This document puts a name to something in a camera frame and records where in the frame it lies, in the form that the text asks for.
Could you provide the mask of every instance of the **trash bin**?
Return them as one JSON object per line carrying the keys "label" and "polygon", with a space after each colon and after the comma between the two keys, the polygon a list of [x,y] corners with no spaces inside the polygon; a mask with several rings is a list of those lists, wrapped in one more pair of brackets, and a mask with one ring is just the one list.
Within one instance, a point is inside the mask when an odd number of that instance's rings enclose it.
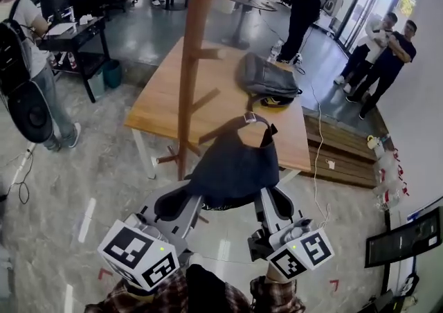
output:
{"label": "trash bin", "polygon": [[105,84],[115,89],[122,82],[122,66],[119,61],[110,60],[103,65],[103,78]]}
{"label": "trash bin", "polygon": [[105,82],[103,81],[103,70],[100,69],[95,75],[88,80],[92,94],[95,99],[99,99],[105,94]]}

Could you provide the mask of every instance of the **white cable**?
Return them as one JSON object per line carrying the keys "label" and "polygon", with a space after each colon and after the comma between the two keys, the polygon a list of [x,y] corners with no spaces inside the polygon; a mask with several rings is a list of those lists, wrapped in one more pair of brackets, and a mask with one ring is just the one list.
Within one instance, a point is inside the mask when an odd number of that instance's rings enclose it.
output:
{"label": "white cable", "polygon": [[320,145],[318,146],[317,149],[317,155],[316,155],[316,160],[314,162],[314,201],[316,202],[316,205],[318,207],[318,209],[321,212],[321,215],[323,216],[324,221],[320,223],[320,225],[318,226],[319,228],[325,228],[326,224],[331,220],[331,204],[327,204],[326,207],[326,215],[323,212],[320,204],[317,201],[317,194],[318,194],[318,189],[317,189],[317,160],[318,160],[318,156],[320,154],[320,149],[321,146],[323,145],[324,142],[324,138],[323,135],[321,133],[321,104],[320,101],[318,101],[317,96],[316,96],[316,92],[314,91],[314,86],[312,85],[312,80],[311,80],[311,89],[312,89],[312,95],[314,95],[314,99],[316,99],[316,102],[318,104],[318,131],[320,132],[320,137],[321,137],[321,142]]}

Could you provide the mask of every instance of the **white wall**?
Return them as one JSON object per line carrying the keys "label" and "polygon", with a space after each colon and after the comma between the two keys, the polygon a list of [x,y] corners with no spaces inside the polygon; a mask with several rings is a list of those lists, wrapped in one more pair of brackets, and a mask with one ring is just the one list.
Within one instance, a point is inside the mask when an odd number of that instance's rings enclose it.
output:
{"label": "white wall", "polygon": [[443,193],[443,0],[417,0],[412,20],[417,57],[377,105],[399,149],[410,197],[407,214]]}

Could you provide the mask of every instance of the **wooden platform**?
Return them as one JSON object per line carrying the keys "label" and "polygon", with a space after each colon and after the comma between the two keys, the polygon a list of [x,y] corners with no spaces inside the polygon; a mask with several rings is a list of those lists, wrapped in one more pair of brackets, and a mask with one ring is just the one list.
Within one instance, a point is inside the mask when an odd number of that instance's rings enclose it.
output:
{"label": "wooden platform", "polygon": [[[314,162],[321,142],[318,119],[305,115],[306,133],[311,159],[311,171],[301,175],[314,176]],[[324,138],[317,161],[317,178],[336,183],[374,188],[377,186],[374,164],[377,161],[374,151],[367,147],[364,137],[322,121]],[[335,162],[331,169],[327,161]]]}

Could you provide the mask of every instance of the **water bottle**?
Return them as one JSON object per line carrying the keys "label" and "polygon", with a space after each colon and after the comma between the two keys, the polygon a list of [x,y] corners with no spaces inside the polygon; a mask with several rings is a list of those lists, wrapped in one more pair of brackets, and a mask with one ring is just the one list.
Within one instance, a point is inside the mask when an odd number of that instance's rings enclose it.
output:
{"label": "water bottle", "polygon": [[278,55],[282,51],[283,41],[279,39],[271,49],[271,55],[268,58],[268,62],[274,63],[277,60]]}

